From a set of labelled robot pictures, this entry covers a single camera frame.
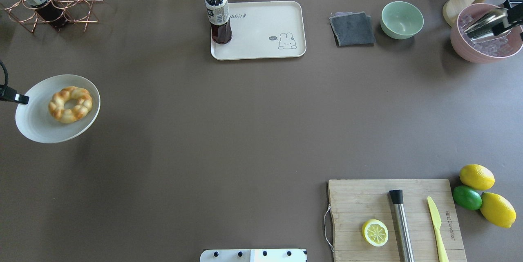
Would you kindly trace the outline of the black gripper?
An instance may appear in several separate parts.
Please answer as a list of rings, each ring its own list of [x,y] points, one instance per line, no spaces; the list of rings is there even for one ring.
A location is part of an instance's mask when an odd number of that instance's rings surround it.
[[[522,2],[506,0],[501,7],[492,9],[495,17],[491,40],[506,36],[513,27],[522,24]]]

